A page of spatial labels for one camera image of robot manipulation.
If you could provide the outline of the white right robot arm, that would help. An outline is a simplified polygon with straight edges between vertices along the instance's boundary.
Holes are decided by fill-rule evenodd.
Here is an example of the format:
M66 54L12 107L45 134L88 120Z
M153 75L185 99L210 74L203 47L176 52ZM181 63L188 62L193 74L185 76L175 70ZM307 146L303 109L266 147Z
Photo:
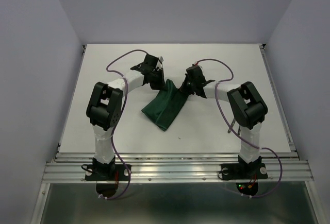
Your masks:
M195 94L206 99L226 101L230 104L234 120L238 123L241 139L237 165L240 176L248 178L256 171L253 162L260 157L259 140L261 123L265 120L268 107L252 82L241 85L230 84L227 80L216 83L206 80L199 65L186 69L185 79L180 87L182 92Z

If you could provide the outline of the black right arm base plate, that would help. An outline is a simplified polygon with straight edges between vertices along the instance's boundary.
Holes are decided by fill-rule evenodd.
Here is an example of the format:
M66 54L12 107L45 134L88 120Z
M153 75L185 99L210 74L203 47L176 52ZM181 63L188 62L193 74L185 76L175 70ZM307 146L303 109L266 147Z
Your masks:
M218 178L221 180L249 180L249 179L268 179L268 173L262 157L247 163L238 156L237 163L221 164Z

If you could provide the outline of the dark green cloth napkin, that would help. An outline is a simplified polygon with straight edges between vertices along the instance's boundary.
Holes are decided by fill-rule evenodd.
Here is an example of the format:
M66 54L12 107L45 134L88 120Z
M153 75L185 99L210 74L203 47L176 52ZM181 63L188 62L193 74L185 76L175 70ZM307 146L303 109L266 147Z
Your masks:
M185 105L188 94L180 91L174 82L166 80L164 89L141 112L162 131L167 131Z

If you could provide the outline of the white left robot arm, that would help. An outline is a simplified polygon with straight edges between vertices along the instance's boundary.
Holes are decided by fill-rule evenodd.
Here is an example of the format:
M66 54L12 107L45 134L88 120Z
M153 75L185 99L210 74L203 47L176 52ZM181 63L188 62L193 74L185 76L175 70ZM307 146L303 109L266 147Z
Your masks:
M143 62L131 67L126 74L113 72L120 77L111 82L96 83L86 110L95 138L93 164L98 166L96 172L104 180L114 176L116 156L111 139L128 93L144 85L152 90L165 86L162 57L146 54Z

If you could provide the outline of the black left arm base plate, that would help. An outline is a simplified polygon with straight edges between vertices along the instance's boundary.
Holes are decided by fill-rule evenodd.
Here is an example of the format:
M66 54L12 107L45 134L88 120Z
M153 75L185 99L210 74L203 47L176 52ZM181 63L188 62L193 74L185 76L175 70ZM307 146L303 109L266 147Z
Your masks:
M115 158L108 164L93 159L92 164L83 164L81 168L85 172L86 181L128 181L130 179L127 168L123 164L116 164Z

